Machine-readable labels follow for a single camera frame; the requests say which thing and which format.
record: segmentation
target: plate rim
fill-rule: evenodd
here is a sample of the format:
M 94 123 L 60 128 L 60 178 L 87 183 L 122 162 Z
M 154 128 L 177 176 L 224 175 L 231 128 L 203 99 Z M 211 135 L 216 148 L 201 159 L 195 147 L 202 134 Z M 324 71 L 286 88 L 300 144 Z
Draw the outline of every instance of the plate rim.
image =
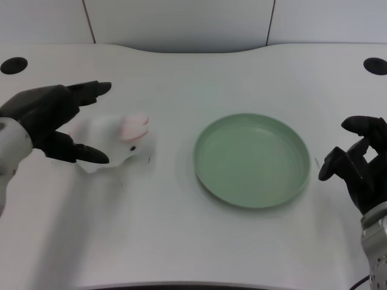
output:
M 203 182 L 203 179 L 201 178 L 200 174 L 199 174 L 199 170 L 197 168 L 197 162 L 196 160 L 198 160 L 197 158 L 197 151 L 198 151 L 198 146 L 199 146 L 199 140 L 201 139 L 201 137 L 204 135 L 204 133 L 210 129 L 212 126 L 214 126 L 216 123 L 220 122 L 220 121 L 223 121 L 224 119 L 227 119 L 227 118 L 230 118 L 230 117 L 236 117 L 236 116 L 259 116 L 259 117 L 264 117 L 264 118 L 268 118 L 268 119 L 271 119 L 272 121 L 276 122 L 276 123 L 279 123 L 283 126 L 285 126 L 287 129 L 291 130 L 300 140 L 301 140 L 301 143 L 304 145 L 305 147 L 305 151 L 307 153 L 307 174 L 305 175 L 305 178 L 304 178 L 304 181 L 302 182 L 302 184 L 295 190 L 293 190 L 293 192 L 285 199 L 281 199 L 280 201 L 272 204 L 272 205 L 266 205 L 266 206 L 252 206 L 252 207 L 249 207 L 249 206 L 246 206 L 246 205 L 239 205 L 239 204 L 235 204 L 233 202 L 230 202 L 224 198 L 222 198 L 221 196 L 219 196 L 218 194 L 214 193 L 210 188 L 208 188 L 208 186 Z M 237 114 L 230 114 L 230 115 L 227 115 L 227 116 L 224 116 L 224 117 L 221 117 L 215 121 L 213 121 L 212 123 L 210 123 L 208 126 L 206 126 L 199 134 L 199 136 L 197 137 L 196 141 L 195 141 L 195 145 L 193 147 L 193 168 L 194 168 L 194 171 L 195 171 L 195 175 L 196 177 L 198 178 L 198 181 L 205 187 L 205 189 L 210 192 L 212 195 L 214 195 L 214 197 L 222 200 L 223 202 L 227 203 L 227 204 L 230 204 L 232 206 L 235 206 L 235 207 L 239 207 L 239 208 L 246 208 L 246 209 L 251 209 L 251 210 L 254 210 L 254 209 L 263 209 L 263 208 L 271 208 L 271 207 L 275 207 L 275 206 L 278 206 L 278 205 L 281 205 L 281 204 L 284 204 L 292 199 L 294 199 L 295 197 L 297 197 L 298 195 L 300 195 L 306 188 L 306 186 L 308 185 L 309 183 L 309 180 L 310 180 L 310 175 L 311 175 L 311 157 L 310 157 L 310 152 L 309 152 L 309 149 L 308 149 L 308 146 L 306 145 L 304 139 L 302 139 L 302 137 L 293 129 L 291 128 L 289 125 L 285 124 L 284 122 L 281 122 L 275 118 L 272 118 L 272 117 L 269 117 L 269 116 L 266 116 L 266 115 L 262 115 L 262 114 L 255 114 L 255 113 L 237 113 Z

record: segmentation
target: white plush toy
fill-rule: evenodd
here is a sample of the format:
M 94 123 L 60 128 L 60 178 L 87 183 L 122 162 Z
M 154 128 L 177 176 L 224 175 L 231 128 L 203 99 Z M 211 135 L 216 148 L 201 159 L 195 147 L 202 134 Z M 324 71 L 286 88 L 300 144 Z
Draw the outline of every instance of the white plush toy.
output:
M 87 144 L 109 157 L 108 164 L 77 161 L 88 173 L 102 167 L 119 166 L 125 159 L 138 153 L 148 132 L 148 116 L 106 115 L 81 121 L 70 133 L 75 143 Z

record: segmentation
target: white tabletop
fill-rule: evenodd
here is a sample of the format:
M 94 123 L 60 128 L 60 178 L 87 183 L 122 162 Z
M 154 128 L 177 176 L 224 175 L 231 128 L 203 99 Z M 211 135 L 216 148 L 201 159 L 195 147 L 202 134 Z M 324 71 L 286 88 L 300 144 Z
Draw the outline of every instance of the white tabletop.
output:
M 230 54 L 0 46 L 0 63 L 14 56 L 28 67 L 0 75 L 0 102 L 39 86 L 111 81 L 110 92 L 80 115 L 146 112 L 150 133 L 145 152 L 123 166 L 122 189 L 103 196 L 73 164 L 39 151 L 21 163 L 0 218 L 0 289 L 204 282 L 325 290 L 348 289 L 367 275 L 361 214 L 342 180 L 317 181 L 316 163 L 359 139 L 340 127 L 345 118 L 387 117 L 387 76 L 363 67 L 368 57 L 387 59 L 387 45 L 275 45 Z M 305 140 L 311 181 L 293 202 L 243 210 L 198 184 L 196 137 L 241 112 L 281 120 Z

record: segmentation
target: pink bunny ear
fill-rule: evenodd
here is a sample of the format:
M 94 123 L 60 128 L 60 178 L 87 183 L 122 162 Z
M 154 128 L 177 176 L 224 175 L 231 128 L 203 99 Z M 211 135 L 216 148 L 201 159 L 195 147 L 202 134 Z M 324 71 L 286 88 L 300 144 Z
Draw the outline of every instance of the pink bunny ear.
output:
M 147 132 L 147 126 L 133 122 L 130 118 L 125 118 L 121 127 L 120 139 L 122 141 L 134 141 L 145 136 Z
M 133 115 L 133 116 L 126 118 L 126 121 L 128 123 L 137 123 L 140 125 L 146 125 L 149 121 L 149 117 L 148 117 L 148 115 L 146 115 L 144 113 L 139 113 L 139 114 L 136 114 L 136 115 Z

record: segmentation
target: green plastic plate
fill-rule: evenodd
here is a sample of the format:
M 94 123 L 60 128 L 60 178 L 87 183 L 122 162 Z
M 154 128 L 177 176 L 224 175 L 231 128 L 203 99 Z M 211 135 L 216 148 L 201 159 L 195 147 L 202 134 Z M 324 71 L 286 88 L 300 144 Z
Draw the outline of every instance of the green plastic plate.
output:
M 255 114 L 222 118 L 199 136 L 195 173 L 215 196 L 245 208 L 281 204 L 308 183 L 310 156 L 295 131 Z

